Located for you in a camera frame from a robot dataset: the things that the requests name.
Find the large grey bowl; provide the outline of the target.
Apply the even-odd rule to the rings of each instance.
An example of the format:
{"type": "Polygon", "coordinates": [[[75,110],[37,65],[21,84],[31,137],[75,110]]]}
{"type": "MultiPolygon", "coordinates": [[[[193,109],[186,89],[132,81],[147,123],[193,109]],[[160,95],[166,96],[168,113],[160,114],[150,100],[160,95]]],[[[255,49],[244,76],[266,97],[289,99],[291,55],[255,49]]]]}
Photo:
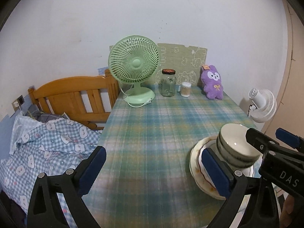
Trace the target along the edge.
{"type": "Polygon", "coordinates": [[[217,136],[216,146],[220,155],[224,160],[235,168],[248,168],[251,167],[261,157],[261,153],[257,155],[243,155],[235,151],[233,148],[224,143],[220,136],[217,136]]]}
{"type": "Polygon", "coordinates": [[[224,143],[233,148],[235,151],[243,155],[257,155],[258,150],[251,146],[245,138],[245,133],[228,134],[226,136],[219,133],[220,138],[224,143]]]}

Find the large yellow floral plate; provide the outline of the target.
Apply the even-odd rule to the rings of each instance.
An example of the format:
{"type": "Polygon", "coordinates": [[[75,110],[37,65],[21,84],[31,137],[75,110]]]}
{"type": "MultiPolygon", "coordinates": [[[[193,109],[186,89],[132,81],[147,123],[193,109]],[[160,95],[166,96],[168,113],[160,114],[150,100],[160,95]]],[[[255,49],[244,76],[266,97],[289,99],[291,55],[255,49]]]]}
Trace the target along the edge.
{"type": "Polygon", "coordinates": [[[197,186],[202,190],[205,194],[217,199],[217,200],[225,200],[225,197],[221,196],[216,188],[212,187],[211,184],[209,184],[204,176],[201,174],[200,171],[200,166],[198,164],[198,155],[200,153],[201,147],[213,140],[216,139],[217,136],[209,136],[205,137],[204,139],[201,139],[196,143],[196,145],[192,148],[191,153],[190,153],[190,173],[192,177],[194,178],[197,186]]]}

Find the small blue-pattern bowl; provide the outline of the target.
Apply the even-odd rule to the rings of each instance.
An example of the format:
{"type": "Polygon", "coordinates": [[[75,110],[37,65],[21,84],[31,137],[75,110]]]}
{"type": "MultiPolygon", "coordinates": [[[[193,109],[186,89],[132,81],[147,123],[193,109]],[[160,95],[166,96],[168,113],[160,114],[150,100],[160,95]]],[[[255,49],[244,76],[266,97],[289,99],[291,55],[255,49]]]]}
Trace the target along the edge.
{"type": "Polygon", "coordinates": [[[219,131],[223,146],[235,157],[256,161],[261,153],[246,141],[249,128],[238,123],[227,123],[219,131]]]}

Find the white red-pattern deep plate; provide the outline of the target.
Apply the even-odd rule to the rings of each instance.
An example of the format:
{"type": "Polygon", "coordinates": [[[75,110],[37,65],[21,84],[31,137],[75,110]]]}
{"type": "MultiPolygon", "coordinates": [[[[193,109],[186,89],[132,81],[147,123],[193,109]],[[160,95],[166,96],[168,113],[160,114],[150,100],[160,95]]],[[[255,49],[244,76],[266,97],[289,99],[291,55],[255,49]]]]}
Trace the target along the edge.
{"type": "MultiPolygon", "coordinates": [[[[217,147],[216,147],[216,139],[213,139],[207,143],[205,143],[200,151],[199,151],[199,155],[198,155],[198,164],[199,164],[199,167],[200,167],[200,171],[201,171],[201,174],[204,176],[204,178],[206,179],[206,181],[211,184],[212,187],[215,188],[215,184],[212,182],[212,179],[210,178],[210,176],[208,175],[204,165],[203,165],[203,160],[202,160],[202,154],[203,154],[203,151],[206,149],[206,148],[211,148],[215,153],[216,155],[221,159],[223,160],[223,158],[219,155],[219,152],[217,151],[217,147]]],[[[250,166],[248,168],[244,168],[244,169],[240,169],[240,171],[246,176],[246,177],[253,177],[254,175],[254,168],[253,166],[250,166]]]]}

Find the white small fan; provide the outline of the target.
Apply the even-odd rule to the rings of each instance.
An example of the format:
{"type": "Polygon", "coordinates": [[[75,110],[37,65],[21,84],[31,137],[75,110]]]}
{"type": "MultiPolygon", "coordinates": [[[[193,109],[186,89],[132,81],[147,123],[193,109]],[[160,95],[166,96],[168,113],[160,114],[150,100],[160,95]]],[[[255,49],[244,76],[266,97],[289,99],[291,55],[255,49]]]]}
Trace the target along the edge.
{"type": "Polygon", "coordinates": [[[276,98],[270,90],[253,88],[249,91],[248,97],[253,104],[249,116],[254,122],[265,123],[276,113],[276,98]]]}

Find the blue checked bear blanket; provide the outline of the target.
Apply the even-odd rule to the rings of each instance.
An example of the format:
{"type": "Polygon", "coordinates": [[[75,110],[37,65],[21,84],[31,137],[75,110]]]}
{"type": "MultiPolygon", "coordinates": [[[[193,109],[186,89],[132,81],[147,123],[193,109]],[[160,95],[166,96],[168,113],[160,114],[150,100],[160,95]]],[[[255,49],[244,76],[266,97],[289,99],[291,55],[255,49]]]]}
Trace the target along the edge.
{"type": "MultiPolygon", "coordinates": [[[[17,117],[11,137],[9,157],[1,161],[1,186],[25,213],[37,176],[76,169],[99,146],[99,133],[81,123],[60,118],[47,123],[27,116],[17,117]]],[[[57,194],[69,227],[78,227],[64,195],[57,194]]]]}

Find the purple plush bunny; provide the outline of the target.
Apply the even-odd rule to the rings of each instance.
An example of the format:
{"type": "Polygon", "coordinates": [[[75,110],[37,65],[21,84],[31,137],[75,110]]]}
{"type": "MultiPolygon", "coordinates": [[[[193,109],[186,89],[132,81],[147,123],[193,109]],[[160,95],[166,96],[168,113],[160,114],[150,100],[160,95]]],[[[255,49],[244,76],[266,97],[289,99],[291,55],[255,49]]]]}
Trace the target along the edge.
{"type": "Polygon", "coordinates": [[[223,85],[220,74],[213,65],[201,66],[201,82],[208,99],[223,99],[223,85]]]}

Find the cotton swab container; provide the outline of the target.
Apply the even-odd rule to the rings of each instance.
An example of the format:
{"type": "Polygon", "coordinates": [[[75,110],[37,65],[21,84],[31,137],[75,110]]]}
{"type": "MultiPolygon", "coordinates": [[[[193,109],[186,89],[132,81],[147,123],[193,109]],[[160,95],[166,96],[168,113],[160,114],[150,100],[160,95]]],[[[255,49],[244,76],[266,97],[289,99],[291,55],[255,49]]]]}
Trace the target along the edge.
{"type": "Polygon", "coordinates": [[[191,93],[191,83],[189,82],[182,82],[180,85],[180,95],[182,97],[189,97],[191,93]]]}

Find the plaid green tablecloth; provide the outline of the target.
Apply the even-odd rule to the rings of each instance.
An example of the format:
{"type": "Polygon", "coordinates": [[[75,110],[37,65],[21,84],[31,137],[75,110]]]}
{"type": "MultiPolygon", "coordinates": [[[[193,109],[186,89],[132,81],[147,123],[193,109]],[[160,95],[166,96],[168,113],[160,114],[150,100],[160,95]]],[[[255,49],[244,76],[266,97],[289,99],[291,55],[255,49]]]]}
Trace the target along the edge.
{"type": "Polygon", "coordinates": [[[198,87],[188,98],[154,92],[140,108],[118,98],[101,134],[107,159],[83,197],[101,227],[204,227],[223,204],[196,185],[190,152],[226,123],[253,122],[229,96],[209,100],[198,87]]]}

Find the green cartoon puzzle mat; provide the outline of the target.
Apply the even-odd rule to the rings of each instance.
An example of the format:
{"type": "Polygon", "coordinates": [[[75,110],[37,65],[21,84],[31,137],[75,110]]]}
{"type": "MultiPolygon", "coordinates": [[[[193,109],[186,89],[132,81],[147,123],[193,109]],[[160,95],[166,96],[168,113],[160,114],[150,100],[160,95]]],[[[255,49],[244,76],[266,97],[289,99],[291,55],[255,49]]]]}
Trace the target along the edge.
{"type": "Polygon", "coordinates": [[[159,84],[162,78],[161,71],[164,68],[170,68],[176,71],[177,84],[183,81],[198,84],[201,66],[206,63],[206,48],[163,43],[158,44],[157,47],[160,57],[158,69],[144,83],[159,84]]]}

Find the glass jar red lid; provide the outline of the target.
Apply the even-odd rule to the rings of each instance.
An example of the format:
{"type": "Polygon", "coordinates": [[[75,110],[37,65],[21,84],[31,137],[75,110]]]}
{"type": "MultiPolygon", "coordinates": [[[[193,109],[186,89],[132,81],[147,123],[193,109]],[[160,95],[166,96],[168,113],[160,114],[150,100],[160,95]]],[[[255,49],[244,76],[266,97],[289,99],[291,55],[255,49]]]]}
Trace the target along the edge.
{"type": "Polygon", "coordinates": [[[169,68],[162,70],[161,94],[164,97],[172,97],[176,92],[176,71],[169,68]]]}

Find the wooden bed headboard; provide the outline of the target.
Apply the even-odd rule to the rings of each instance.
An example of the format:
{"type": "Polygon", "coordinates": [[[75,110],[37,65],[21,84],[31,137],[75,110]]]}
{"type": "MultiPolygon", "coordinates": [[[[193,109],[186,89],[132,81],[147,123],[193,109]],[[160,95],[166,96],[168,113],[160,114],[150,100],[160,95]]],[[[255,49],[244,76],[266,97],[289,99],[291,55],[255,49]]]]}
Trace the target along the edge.
{"type": "Polygon", "coordinates": [[[67,114],[92,130],[105,128],[110,112],[107,112],[101,97],[101,90],[106,89],[110,107],[119,96],[119,83],[105,70],[102,76],[76,76],[57,79],[44,84],[38,89],[28,89],[31,102],[46,113],[67,114]]]}

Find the green desk fan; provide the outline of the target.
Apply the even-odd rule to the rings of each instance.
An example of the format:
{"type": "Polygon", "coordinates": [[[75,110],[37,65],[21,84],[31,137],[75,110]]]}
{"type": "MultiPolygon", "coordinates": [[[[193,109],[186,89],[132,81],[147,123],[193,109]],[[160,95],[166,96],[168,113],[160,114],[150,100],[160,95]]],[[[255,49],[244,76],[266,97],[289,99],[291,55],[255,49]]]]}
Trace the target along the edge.
{"type": "Polygon", "coordinates": [[[144,36],[127,36],[112,46],[108,67],[111,75],[118,81],[119,88],[123,84],[131,86],[122,91],[123,100],[130,107],[143,107],[155,98],[155,93],[141,84],[153,76],[159,61],[157,45],[144,36]]]}

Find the wall power outlet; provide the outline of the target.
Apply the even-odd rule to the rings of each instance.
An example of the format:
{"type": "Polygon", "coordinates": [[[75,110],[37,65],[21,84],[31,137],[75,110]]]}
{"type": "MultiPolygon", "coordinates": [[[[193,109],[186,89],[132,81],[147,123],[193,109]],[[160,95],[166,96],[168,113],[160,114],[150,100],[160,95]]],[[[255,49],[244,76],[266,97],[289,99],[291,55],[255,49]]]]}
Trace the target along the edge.
{"type": "Polygon", "coordinates": [[[23,95],[19,96],[13,103],[12,106],[17,109],[24,103],[24,97],[23,95]]]}

